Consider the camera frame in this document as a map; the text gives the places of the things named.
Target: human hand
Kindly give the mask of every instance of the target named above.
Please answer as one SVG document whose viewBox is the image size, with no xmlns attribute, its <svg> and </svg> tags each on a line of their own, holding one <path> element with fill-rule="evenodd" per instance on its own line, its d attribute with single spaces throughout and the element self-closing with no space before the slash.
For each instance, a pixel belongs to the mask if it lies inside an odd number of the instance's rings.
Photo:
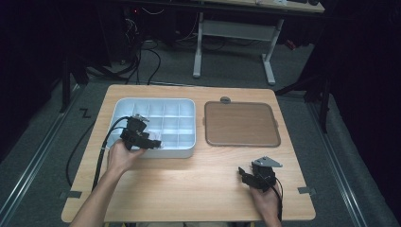
<svg viewBox="0 0 401 227">
<path fill-rule="evenodd" d="M 277 184 L 274 186 L 274 189 L 280 195 Z M 269 188 L 269 190 L 267 190 L 266 192 L 262 192 L 261 190 L 250 186 L 250 191 L 253 196 L 253 201 L 256 209 L 265 221 L 266 226 L 281 226 L 281 222 L 278 218 L 280 199 L 277 197 L 274 190 L 272 188 Z"/>
<path fill-rule="evenodd" d="M 145 149 L 140 148 L 136 151 L 127 150 L 122 140 L 117 140 L 109 150 L 108 156 L 108 171 L 115 171 L 120 176 L 132 168 L 133 163 L 142 154 Z"/>
</svg>

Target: white plastic tray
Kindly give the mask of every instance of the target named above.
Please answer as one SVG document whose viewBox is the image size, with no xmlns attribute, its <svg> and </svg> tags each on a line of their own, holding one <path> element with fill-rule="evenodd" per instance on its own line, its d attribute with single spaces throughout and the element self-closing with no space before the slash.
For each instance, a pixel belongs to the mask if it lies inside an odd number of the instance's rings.
<svg viewBox="0 0 401 227">
<path fill-rule="evenodd" d="M 196 143 L 195 103 L 188 98 L 135 98 L 126 97 L 115 105 L 110 127 L 123 116 L 140 114 L 149 122 L 144 132 L 160 134 L 162 147 L 149 149 L 143 158 L 188 158 Z M 117 128 L 126 128 L 127 120 L 120 121 Z M 110 147 L 120 138 L 122 129 L 116 129 L 107 141 Z"/>
</svg>

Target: brown tray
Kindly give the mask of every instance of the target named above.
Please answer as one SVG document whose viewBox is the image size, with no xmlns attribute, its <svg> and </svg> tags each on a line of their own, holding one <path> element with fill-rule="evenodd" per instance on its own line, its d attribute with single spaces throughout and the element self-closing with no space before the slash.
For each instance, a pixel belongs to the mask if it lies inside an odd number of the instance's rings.
<svg viewBox="0 0 401 227">
<path fill-rule="evenodd" d="M 206 141 L 212 146 L 278 147 L 277 122 L 266 103 L 209 101 L 204 106 Z"/>
</svg>

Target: wooden tabletop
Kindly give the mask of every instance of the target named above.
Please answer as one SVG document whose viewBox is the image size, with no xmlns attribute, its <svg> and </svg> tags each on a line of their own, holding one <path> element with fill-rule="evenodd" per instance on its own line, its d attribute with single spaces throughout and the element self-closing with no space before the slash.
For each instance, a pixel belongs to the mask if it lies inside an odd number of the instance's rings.
<svg viewBox="0 0 401 227">
<path fill-rule="evenodd" d="M 277 148 L 212 147 L 205 141 L 204 104 L 219 101 L 264 102 L 278 123 L 281 145 Z M 197 141 L 187 159 L 140 159 L 124 174 L 113 194 L 105 221 L 250 221 L 260 220 L 249 187 L 241 182 L 238 167 L 251 172 L 251 161 L 268 156 L 283 167 L 273 170 L 284 188 L 284 220 L 308 220 L 315 210 L 305 187 L 286 124 L 272 90 L 112 85 L 104 98 L 61 218 L 71 222 L 91 193 L 99 148 L 110 127 L 116 102 L 124 97 L 190 98 L 196 105 Z"/>
</svg>

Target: electronic device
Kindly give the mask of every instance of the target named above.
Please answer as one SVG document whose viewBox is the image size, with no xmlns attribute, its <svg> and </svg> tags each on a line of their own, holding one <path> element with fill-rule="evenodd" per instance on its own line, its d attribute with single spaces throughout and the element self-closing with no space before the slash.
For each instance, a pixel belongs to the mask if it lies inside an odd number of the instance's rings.
<svg viewBox="0 0 401 227">
<path fill-rule="evenodd" d="M 138 148 L 159 148 L 162 145 L 160 140 L 150 140 L 149 133 L 144 132 L 147 124 L 144 121 L 148 121 L 145 117 L 136 114 L 127 120 L 127 128 L 121 132 L 121 139 L 128 150 L 133 146 Z"/>
<path fill-rule="evenodd" d="M 278 202 L 278 218 L 282 219 L 283 213 L 283 187 L 281 187 L 281 196 L 278 191 L 274 188 L 276 182 L 280 183 L 275 176 L 273 167 L 282 167 L 283 165 L 277 163 L 269 157 L 262 157 L 252 162 L 252 174 L 246 173 L 241 167 L 238 168 L 238 173 L 242 177 L 242 182 L 254 187 L 261 189 L 263 192 L 267 192 L 270 188 L 276 194 Z"/>
</svg>

